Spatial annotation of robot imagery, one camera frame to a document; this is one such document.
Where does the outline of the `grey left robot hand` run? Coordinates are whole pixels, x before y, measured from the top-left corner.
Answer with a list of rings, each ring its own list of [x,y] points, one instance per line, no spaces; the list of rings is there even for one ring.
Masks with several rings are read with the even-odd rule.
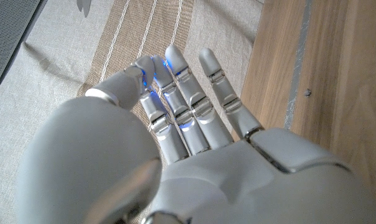
[[[281,128],[265,129],[214,53],[200,64],[234,141],[175,46],[61,104],[19,166],[18,223],[376,223],[350,167]]]

